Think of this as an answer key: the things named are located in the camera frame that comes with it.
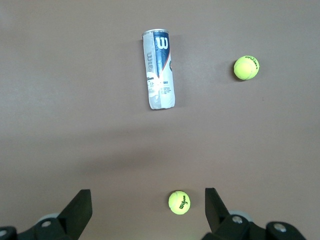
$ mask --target yellow tennis ball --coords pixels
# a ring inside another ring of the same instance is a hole
[[[249,80],[257,75],[259,62],[253,56],[240,57],[234,64],[234,74],[241,80]]]
[[[169,208],[178,215],[185,214],[190,208],[190,198],[184,191],[175,191],[169,197]]]

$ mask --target tennis ball can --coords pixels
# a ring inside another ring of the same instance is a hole
[[[150,107],[173,108],[176,103],[169,32],[152,29],[142,34],[146,82]]]

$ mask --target can label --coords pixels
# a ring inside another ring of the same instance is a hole
[[[152,109],[167,109],[175,105],[169,34],[151,31],[143,35],[143,48]]]

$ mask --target tennis ball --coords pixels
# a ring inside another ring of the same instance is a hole
[[[241,80],[249,80],[257,75],[259,62],[253,56],[240,57],[234,64],[234,74]]]
[[[190,208],[190,198],[184,191],[175,191],[169,197],[169,208],[178,215],[185,214]]]

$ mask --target w logo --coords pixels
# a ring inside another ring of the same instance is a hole
[[[168,48],[168,38],[166,37],[156,37],[156,43],[159,49],[167,49]]]

